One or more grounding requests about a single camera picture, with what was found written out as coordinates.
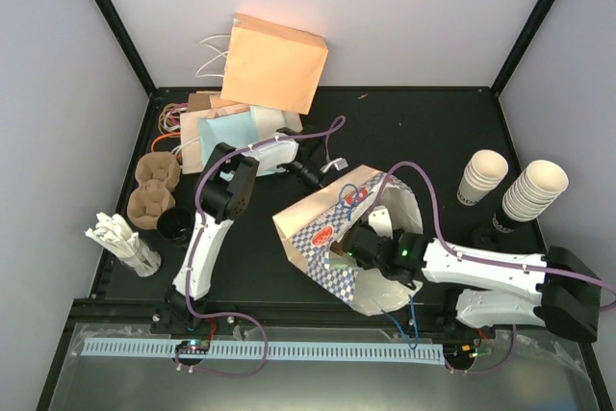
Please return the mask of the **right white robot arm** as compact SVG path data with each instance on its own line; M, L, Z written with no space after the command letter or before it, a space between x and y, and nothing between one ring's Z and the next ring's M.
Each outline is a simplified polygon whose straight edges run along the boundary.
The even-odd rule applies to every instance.
M463 286L456 303L437 314L444 334L520 324L575 342L597 340L601 292L609 287L570 250L508 254L426 236L415 195L391 172L375 176L368 187L343 186L339 202L351 225L342 249L364 271L406 287L408 294L422 281Z

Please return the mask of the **blue checkered paper bag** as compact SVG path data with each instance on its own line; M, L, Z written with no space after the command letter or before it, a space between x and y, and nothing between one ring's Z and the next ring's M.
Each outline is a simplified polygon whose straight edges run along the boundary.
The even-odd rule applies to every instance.
M405 306L424 283L409 284L368 270L343 244L355 226L374 228L376 236L396 230L423 232L423 220L413 191L392 176L381 192L385 173L360 166L329 186L299 200L273 217L291 264L352 310L375 316Z

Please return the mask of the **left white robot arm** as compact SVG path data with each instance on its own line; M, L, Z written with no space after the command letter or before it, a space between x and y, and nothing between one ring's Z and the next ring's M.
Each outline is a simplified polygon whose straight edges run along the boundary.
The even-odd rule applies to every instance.
M311 192L324 188L324 178L332 168L341 170L347 162L326 157L324 167L312 163L314 153L328 148L329 137L346 122L338 116L322 132L301 134L283 127L270 138L236 148L221 142L203 168L194 193L193 231L181 269L173 279L174 290L186 299L179 302L172 320L186 333L199 331L207 311L197 300L211 289L219 251L231 225L245 212L257 176L283 169L294 175Z

